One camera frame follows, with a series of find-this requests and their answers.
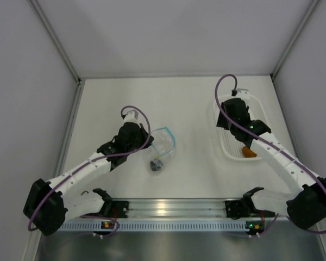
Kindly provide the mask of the clear zip top bag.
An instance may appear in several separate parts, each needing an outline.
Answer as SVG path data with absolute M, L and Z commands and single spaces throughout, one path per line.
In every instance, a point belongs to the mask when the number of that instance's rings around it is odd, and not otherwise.
M 162 170 L 157 172 L 152 171 L 158 174 L 171 163 L 175 153 L 176 140 L 168 127 L 161 127 L 151 131 L 151 136 L 154 138 L 154 141 L 151 144 L 148 154 L 149 162 L 154 159 L 160 159 L 164 164 Z

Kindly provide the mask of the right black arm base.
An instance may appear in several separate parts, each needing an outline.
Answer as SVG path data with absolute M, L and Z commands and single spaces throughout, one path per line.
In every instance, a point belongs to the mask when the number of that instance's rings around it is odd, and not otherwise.
M 248 216 L 247 207 L 241 200 L 225 201 L 225 210 L 227 217 L 233 220 Z

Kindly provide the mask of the white perforated plastic basket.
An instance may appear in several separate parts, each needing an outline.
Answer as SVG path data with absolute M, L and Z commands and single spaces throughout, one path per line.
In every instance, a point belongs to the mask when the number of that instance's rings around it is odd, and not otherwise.
M 269 127 L 267 121 L 267 116 L 262 106 L 262 103 L 258 98 L 250 94 L 250 100 L 245 101 L 246 105 L 249 106 L 248 112 L 250 113 L 251 120 L 261 120 L 265 125 Z M 229 130 L 225 130 L 221 127 L 217 127 L 217 119 L 220 109 L 215 101 L 212 103 L 211 107 L 212 125 L 214 125 L 214 130 L 216 131 L 217 137 L 220 141 L 221 149 L 226 158 L 234 161 L 261 161 L 262 158 L 257 156 L 256 158 L 245 158 L 242 154 L 242 148 L 245 146 L 242 142 L 239 142 L 231 134 Z

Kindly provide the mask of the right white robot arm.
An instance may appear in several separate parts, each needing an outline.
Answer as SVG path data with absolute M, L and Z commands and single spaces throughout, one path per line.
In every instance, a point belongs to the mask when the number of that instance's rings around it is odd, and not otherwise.
M 219 110 L 216 126 L 253 151 L 289 188 L 281 192 L 254 187 L 241 198 L 243 211 L 250 216 L 260 211 L 283 215 L 313 233 L 312 227 L 326 219 L 326 178 L 294 157 L 263 121 L 251 119 L 246 101 L 233 97 L 215 103 Z M 319 234 L 326 234 L 326 229 Z

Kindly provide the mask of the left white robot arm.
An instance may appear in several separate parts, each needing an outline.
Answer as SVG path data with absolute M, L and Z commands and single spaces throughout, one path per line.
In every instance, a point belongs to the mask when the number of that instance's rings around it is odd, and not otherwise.
M 112 198 L 105 190 L 95 188 L 81 195 L 79 189 L 113 171 L 129 155 L 148 148 L 153 140 L 150 128 L 126 122 L 112 140 L 97 148 L 78 166 L 48 181 L 35 181 L 23 208 L 29 219 L 28 231 L 39 230 L 49 236 L 74 218 L 112 216 Z

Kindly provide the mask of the aluminium mounting rail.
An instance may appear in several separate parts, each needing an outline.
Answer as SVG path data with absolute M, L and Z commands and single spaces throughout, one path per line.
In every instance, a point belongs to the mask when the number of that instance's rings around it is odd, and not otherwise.
M 127 219 L 231 219 L 226 215 L 225 201 L 241 200 L 248 216 L 241 219 L 260 218 L 259 210 L 250 209 L 240 198 L 113 198 L 129 201 Z M 66 221 L 88 215 L 90 218 L 108 218 L 99 212 L 105 202 L 88 196 L 79 196 L 66 206 Z

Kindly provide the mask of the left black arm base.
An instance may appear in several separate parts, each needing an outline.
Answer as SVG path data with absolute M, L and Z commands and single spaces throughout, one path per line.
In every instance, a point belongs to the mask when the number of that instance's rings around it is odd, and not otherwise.
M 105 202 L 101 208 L 100 216 L 114 219 L 126 219 L 128 217 L 129 201 L 114 200 Z

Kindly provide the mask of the orange fake food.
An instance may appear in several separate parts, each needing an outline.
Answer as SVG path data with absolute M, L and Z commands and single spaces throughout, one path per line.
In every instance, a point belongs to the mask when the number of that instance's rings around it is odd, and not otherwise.
M 250 150 L 247 146 L 242 148 L 242 154 L 245 158 L 256 158 L 257 154 Z

